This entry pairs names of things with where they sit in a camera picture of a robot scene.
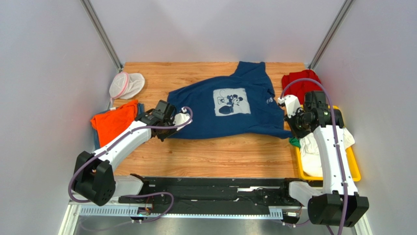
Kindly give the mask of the navy blue t shirt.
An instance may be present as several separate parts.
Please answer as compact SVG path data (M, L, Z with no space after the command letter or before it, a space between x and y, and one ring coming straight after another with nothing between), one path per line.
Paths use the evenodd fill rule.
M169 92L169 103L193 111L192 122L172 138L202 140L245 133L290 138L292 133L284 129L284 111L275 96L264 62L239 62L229 76Z

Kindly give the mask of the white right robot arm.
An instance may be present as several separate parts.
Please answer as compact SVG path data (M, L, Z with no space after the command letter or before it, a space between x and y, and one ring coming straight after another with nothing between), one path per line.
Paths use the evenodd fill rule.
M353 227L370 205L359 195L350 173L341 112L323 91L307 92L303 105L294 95L282 95L278 103L286 108L284 120L297 138L313 134L323 171L322 192L298 180L288 183L288 195L307 207L312 224Z

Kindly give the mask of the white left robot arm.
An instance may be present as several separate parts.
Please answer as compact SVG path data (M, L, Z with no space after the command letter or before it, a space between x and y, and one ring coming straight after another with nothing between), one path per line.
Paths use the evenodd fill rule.
M83 151L76 159L68 186L70 199L77 203L104 206L114 197L138 195L143 187L139 176L115 176L117 167L136 148L157 137L164 141L192 121L188 107L177 109L159 101L156 108L137 114L116 138L92 153Z

